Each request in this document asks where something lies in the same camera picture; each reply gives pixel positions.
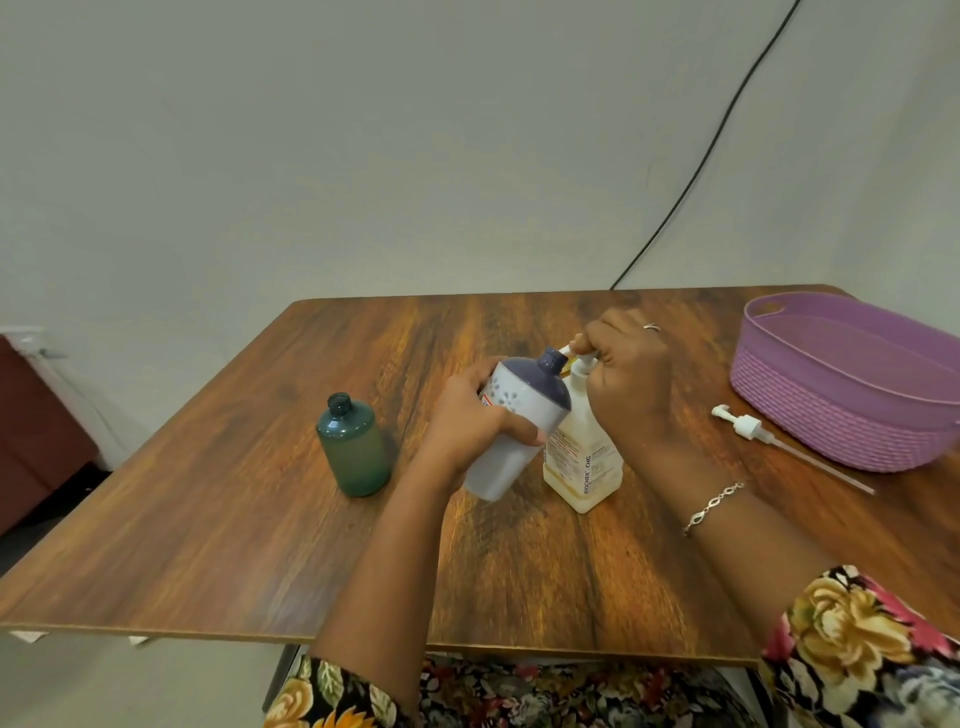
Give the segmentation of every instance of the plastic basket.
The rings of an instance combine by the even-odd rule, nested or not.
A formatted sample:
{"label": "plastic basket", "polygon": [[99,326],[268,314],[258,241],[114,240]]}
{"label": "plastic basket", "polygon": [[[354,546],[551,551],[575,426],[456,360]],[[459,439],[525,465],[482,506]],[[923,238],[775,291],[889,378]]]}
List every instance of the plastic basket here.
{"label": "plastic basket", "polygon": [[730,379],[770,420],[853,468],[916,468],[960,438],[960,339],[856,299],[750,301]]}

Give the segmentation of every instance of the purple bottle top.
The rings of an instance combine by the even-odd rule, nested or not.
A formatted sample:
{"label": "purple bottle top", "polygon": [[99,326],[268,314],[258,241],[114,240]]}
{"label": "purple bottle top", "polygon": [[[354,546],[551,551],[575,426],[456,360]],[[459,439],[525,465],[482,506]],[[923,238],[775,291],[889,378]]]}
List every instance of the purple bottle top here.
{"label": "purple bottle top", "polygon": [[504,359],[501,364],[557,406],[570,409],[570,393],[560,378],[560,372],[566,365],[566,357],[553,347],[547,347],[538,359],[512,356]]}

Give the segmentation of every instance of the hand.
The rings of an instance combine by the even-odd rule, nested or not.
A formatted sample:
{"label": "hand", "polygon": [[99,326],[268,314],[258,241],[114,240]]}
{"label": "hand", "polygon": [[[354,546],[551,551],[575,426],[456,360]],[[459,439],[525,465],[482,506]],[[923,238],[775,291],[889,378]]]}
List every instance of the hand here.
{"label": "hand", "polygon": [[524,417],[505,407],[481,404],[478,394],[497,363],[506,357],[491,356],[446,381],[434,405],[420,453],[436,456],[455,474],[464,472],[501,432],[524,445],[538,447],[546,434]]}
{"label": "hand", "polygon": [[671,435],[670,351],[658,331],[643,327],[648,323],[636,308],[610,308],[570,342],[575,353],[599,352],[587,396],[618,449],[628,439],[649,445]]}

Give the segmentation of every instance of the silver bracelet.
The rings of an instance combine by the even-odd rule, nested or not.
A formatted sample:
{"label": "silver bracelet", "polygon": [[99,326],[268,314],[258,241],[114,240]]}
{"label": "silver bracelet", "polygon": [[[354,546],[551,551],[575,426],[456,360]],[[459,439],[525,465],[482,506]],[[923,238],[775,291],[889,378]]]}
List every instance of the silver bracelet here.
{"label": "silver bracelet", "polygon": [[724,488],[724,489],[723,489],[723,492],[722,492],[719,496],[717,496],[717,497],[712,497],[712,498],[708,501],[707,507],[704,508],[704,510],[700,511],[700,513],[694,513],[693,516],[690,518],[690,523],[688,523],[688,524],[686,525],[686,527],[684,528],[684,535],[685,535],[685,536],[689,536],[689,535],[690,535],[690,529],[693,528],[693,526],[695,526],[697,523],[699,523],[700,521],[702,521],[704,518],[707,517],[707,511],[708,511],[710,508],[716,508],[718,505],[720,505],[720,501],[723,500],[724,497],[726,497],[726,496],[732,496],[732,495],[733,495],[734,493],[736,493],[740,488],[743,488],[743,487],[744,487],[743,483],[733,483],[733,485],[730,485],[730,486],[727,486],[726,488]]}

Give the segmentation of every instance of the green bottle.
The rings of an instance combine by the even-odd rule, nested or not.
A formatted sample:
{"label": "green bottle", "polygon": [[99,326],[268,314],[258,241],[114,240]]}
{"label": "green bottle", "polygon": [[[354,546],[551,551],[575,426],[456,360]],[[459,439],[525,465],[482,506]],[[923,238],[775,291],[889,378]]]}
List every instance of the green bottle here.
{"label": "green bottle", "polygon": [[371,407],[346,392],[330,395],[317,434],[340,490],[371,496],[390,480],[390,462]]}

